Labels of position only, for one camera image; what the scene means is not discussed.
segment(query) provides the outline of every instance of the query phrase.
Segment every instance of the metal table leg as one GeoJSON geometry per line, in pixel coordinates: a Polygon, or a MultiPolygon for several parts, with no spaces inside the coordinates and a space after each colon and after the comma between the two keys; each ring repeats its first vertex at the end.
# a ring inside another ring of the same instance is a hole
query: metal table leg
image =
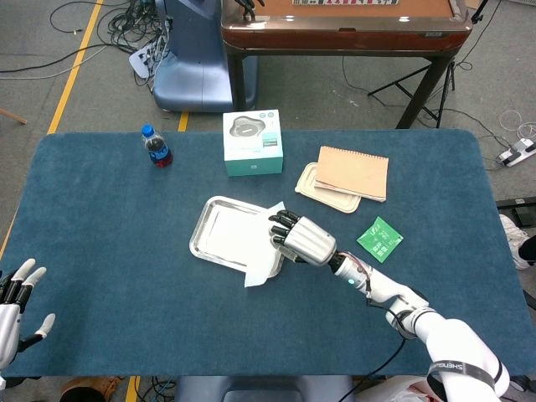
{"type": "Polygon", "coordinates": [[[245,110],[245,82],[244,66],[242,64],[244,57],[242,54],[227,53],[227,65],[229,68],[229,82],[231,85],[231,94],[233,96],[234,111],[245,110]]]}
{"type": "Polygon", "coordinates": [[[410,128],[420,110],[425,105],[431,92],[436,87],[439,79],[445,73],[446,68],[452,60],[452,56],[449,57],[431,57],[430,68],[426,71],[425,76],[419,84],[419,87],[413,94],[408,107],[405,108],[404,114],[400,117],[399,124],[396,128],[410,128]]]}

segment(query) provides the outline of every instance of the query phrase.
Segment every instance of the paper food tray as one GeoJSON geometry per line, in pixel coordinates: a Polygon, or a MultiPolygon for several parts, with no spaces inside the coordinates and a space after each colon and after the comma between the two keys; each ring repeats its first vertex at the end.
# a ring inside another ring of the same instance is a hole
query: paper food tray
{"type": "Polygon", "coordinates": [[[345,214],[351,214],[359,206],[361,197],[357,195],[339,193],[326,188],[315,187],[315,178],[317,176],[317,163],[312,162],[305,166],[303,173],[298,180],[295,191],[306,197],[320,201],[330,207],[338,209],[345,214]]]}

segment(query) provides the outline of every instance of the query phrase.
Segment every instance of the yellow floor line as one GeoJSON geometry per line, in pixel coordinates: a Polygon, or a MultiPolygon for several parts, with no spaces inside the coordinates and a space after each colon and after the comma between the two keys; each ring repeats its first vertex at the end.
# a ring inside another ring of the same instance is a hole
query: yellow floor line
{"type": "Polygon", "coordinates": [[[140,388],[140,376],[130,377],[128,379],[128,389],[126,390],[125,402],[136,402],[137,391],[140,388]]]}
{"type": "Polygon", "coordinates": [[[188,126],[188,115],[189,113],[187,111],[181,112],[181,118],[178,119],[177,131],[186,131],[186,127],[188,126]]]}
{"type": "MultiPolygon", "coordinates": [[[[91,33],[93,32],[93,28],[95,27],[95,23],[97,22],[97,17],[99,16],[99,11],[101,10],[101,4],[103,0],[96,0],[96,5],[93,7],[93,13],[91,13],[90,21],[87,23],[87,28],[85,29],[84,38],[82,38],[82,43],[80,44],[79,49],[87,47],[88,43],[91,39],[91,33]]],[[[64,113],[65,105],[67,105],[67,100],[69,99],[69,95],[71,90],[73,89],[73,85],[75,84],[76,75],[78,74],[78,69],[80,68],[78,64],[84,59],[85,50],[81,50],[76,54],[75,62],[73,63],[74,67],[69,74],[69,78],[67,79],[67,83],[65,84],[65,88],[63,93],[61,94],[61,97],[59,98],[58,106],[56,107],[56,112],[54,113],[54,117],[52,118],[52,121],[50,122],[49,130],[47,131],[47,134],[54,134],[59,126],[59,121],[61,120],[61,116],[64,113]]]]}
{"type": "Polygon", "coordinates": [[[15,216],[17,216],[17,211],[15,211],[15,215],[13,216],[13,219],[11,219],[11,224],[9,225],[8,232],[6,233],[6,237],[3,238],[2,248],[0,248],[0,260],[2,259],[3,252],[6,249],[6,246],[8,245],[9,235],[11,234],[11,228],[13,227],[13,222],[15,222],[15,216]]]}

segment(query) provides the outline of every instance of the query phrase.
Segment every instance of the silver metal tray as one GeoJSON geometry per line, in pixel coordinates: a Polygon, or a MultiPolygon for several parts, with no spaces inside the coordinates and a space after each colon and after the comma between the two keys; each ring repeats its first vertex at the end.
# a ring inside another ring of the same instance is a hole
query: silver metal tray
{"type": "MultiPolygon", "coordinates": [[[[212,197],[204,205],[190,239],[190,251],[204,260],[233,268],[248,270],[248,227],[255,216],[265,210],[257,205],[243,203],[227,197],[212,197]]],[[[270,278],[277,275],[283,263],[283,255],[276,249],[275,264],[270,278]]]]}

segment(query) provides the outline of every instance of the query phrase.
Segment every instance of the table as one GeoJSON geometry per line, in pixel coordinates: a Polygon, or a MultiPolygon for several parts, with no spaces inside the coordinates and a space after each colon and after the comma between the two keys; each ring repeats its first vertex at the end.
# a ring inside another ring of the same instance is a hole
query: table
{"type": "MultiPolygon", "coordinates": [[[[214,195],[285,201],[340,250],[468,322],[512,374],[533,372],[533,327],[472,134],[286,131],[283,174],[242,178],[227,178],[221,133],[165,137],[174,161],[164,169],[138,133],[39,143],[0,269],[30,256],[49,269],[23,334],[49,312],[57,319],[5,375],[365,374],[391,355],[399,336],[384,314],[327,267],[285,262],[244,289],[242,273],[195,258],[188,242],[214,195]],[[321,145],[389,157],[387,201],[343,214],[295,193],[321,145]],[[377,216],[405,237],[382,265],[355,241],[377,216]]],[[[424,374],[429,362],[414,341],[383,374],[424,374]]]]}
{"type": "Polygon", "coordinates": [[[410,128],[448,64],[472,31],[464,0],[401,0],[397,5],[301,6],[270,0],[244,20],[224,0],[222,36],[234,108],[245,108],[242,60],[259,55],[424,57],[431,64],[397,128],[410,128]]]}

